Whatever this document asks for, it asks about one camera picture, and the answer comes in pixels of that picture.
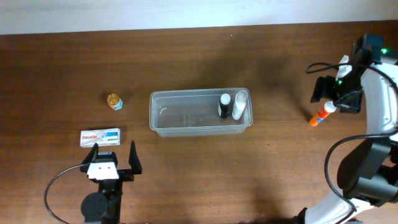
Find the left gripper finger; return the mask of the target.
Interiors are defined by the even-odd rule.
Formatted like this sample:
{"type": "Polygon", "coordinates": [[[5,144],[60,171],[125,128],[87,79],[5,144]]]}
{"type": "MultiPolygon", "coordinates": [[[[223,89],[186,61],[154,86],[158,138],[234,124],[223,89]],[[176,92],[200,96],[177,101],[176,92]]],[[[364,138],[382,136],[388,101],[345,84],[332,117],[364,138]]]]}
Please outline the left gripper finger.
{"type": "Polygon", "coordinates": [[[134,141],[131,141],[131,147],[129,152],[129,165],[131,166],[133,174],[142,174],[142,166],[136,152],[136,145],[134,141]]]}
{"type": "Polygon", "coordinates": [[[88,153],[88,155],[84,158],[82,164],[90,164],[96,160],[96,156],[98,155],[98,144],[94,143],[93,147],[91,148],[91,151],[88,153]]]}

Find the orange tube white cap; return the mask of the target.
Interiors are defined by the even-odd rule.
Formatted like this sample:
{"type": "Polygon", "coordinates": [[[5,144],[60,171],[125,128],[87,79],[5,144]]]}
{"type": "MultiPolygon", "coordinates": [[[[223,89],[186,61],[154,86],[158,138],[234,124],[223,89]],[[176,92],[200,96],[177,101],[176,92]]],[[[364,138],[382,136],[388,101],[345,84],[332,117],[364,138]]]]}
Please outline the orange tube white cap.
{"type": "Polygon", "coordinates": [[[318,111],[318,113],[312,117],[309,121],[311,126],[319,125],[329,114],[334,113],[336,111],[336,106],[332,101],[327,101],[323,108],[318,111]]]}

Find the white translucent bottle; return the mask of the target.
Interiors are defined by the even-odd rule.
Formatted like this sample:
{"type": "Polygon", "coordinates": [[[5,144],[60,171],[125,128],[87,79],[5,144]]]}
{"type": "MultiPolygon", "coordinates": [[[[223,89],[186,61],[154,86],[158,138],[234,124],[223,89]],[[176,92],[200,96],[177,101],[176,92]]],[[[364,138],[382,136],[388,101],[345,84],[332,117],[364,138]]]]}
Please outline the white translucent bottle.
{"type": "Polygon", "coordinates": [[[232,116],[234,120],[239,120],[240,117],[243,114],[243,111],[246,107],[246,100],[248,98],[248,93],[246,90],[240,90],[234,100],[234,105],[233,105],[233,112],[232,116]]]}

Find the black bottle white cap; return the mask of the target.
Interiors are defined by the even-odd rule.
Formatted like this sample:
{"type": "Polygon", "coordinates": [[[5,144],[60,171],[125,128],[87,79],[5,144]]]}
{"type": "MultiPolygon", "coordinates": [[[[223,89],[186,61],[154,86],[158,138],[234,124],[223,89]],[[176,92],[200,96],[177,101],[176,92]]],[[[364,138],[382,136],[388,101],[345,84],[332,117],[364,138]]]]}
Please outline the black bottle white cap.
{"type": "Polygon", "coordinates": [[[221,95],[218,103],[218,114],[220,118],[226,119],[230,114],[231,96],[227,93],[221,95]]]}

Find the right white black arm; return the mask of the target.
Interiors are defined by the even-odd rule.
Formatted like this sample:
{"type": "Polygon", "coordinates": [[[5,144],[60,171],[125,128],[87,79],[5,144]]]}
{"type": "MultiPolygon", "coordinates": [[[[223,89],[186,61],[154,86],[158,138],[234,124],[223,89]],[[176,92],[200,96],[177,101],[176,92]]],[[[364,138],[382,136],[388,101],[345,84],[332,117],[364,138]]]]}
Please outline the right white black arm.
{"type": "Polygon", "coordinates": [[[358,114],[366,103],[366,134],[332,145],[324,161],[331,192],[304,208],[295,223],[355,223],[355,215],[397,203],[397,52],[383,47],[380,36],[364,34],[339,63],[313,63],[307,74],[336,69],[335,77],[318,77],[311,102],[325,98],[311,120],[317,125],[330,113],[358,114]]]}

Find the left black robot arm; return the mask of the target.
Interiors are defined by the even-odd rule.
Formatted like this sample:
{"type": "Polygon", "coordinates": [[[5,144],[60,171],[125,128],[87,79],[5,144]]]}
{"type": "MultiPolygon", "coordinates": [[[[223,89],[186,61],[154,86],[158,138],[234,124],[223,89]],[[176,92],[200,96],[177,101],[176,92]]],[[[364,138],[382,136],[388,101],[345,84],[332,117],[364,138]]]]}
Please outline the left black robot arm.
{"type": "Polygon", "coordinates": [[[118,169],[115,152],[99,152],[98,144],[91,148],[80,171],[98,184],[98,190],[87,195],[81,203],[85,223],[120,222],[123,183],[134,181],[134,176],[142,173],[134,141],[131,142],[128,163],[129,169],[118,169]]]}

